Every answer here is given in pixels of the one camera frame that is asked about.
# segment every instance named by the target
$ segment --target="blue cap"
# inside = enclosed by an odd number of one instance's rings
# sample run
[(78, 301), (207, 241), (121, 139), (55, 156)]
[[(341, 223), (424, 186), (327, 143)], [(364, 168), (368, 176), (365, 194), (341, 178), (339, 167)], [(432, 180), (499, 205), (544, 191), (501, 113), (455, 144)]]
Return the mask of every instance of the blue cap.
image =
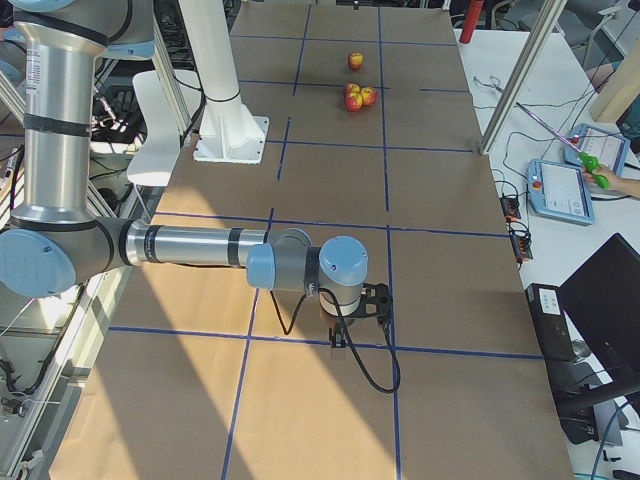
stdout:
[(75, 0), (9, 0), (16, 7), (27, 12), (53, 12), (71, 5)]
[(247, 283), (254, 288), (273, 290), (276, 283), (276, 258), (268, 243), (254, 245), (249, 249)]
[(48, 297), (73, 286), (76, 272), (67, 254), (37, 232), (14, 229), (0, 235), (0, 282), (25, 297)]
[(338, 285), (353, 287), (367, 278), (367, 249), (353, 237), (334, 237), (320, 249), (320, 268)]

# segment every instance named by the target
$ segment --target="brown table surface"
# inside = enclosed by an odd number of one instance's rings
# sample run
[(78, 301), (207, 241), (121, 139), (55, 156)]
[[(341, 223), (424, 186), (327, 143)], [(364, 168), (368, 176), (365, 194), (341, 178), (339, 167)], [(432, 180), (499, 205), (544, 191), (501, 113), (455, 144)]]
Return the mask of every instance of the brown table surface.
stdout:
[[(243, 271), (145, 265), (51, 478), (573, 478), (448, 14), (248, 3), (231, 39), (271, 119), (262, 163), (184, 151), (154, 222), (359, 238), (393, 290), (402, 386), (332, 356), (315, 301), (283, 338)], [(345, 111), (348, 81), (377, 104)], [(287, 321), (297, 295), (278, 299)], [(376, 325), (352, 336), (389, 385)]]

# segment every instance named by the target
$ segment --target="label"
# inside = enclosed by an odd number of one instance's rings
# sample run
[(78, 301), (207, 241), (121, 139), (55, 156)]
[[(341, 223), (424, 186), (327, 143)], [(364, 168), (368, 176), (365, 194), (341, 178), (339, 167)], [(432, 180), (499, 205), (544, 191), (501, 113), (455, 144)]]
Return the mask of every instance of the label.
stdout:
[(560, 315), (560, 306), (558, 305), (558, 297), (555, 291), (541, 288), (540, 304), (542, 305), (542, 313)]
[(42, 93), (42, 59), (41, 52), (36, 48), (27, 50), (27, 95), (40, 95)]

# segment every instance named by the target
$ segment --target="person's arm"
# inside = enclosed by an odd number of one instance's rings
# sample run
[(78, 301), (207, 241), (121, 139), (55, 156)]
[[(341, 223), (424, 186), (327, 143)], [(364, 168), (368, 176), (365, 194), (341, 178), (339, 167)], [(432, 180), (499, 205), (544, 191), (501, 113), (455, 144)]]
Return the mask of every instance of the person's arm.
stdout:
[[(593, 173), (602, 175), (609, 180), (609, 190), (616, 190), (625, 195), (640, 198), (640, 180), (618, 177), (610, 169), (602, 165), (597, 170), (594, 170)], [(584, 172), (583, 177), (588, 183), (595, 183), (595, 179), (590, 173)]]

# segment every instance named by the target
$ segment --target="black monitor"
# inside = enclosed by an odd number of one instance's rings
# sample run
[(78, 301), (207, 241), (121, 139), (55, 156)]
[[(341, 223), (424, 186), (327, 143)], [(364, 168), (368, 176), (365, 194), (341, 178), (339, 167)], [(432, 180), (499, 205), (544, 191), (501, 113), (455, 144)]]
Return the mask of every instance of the black monitor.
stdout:
[(557, 403), (576, 410), (619, 396), (640, 414), (640, 255), (616, 233), (559, 288), (565, 312), (613, 382)]

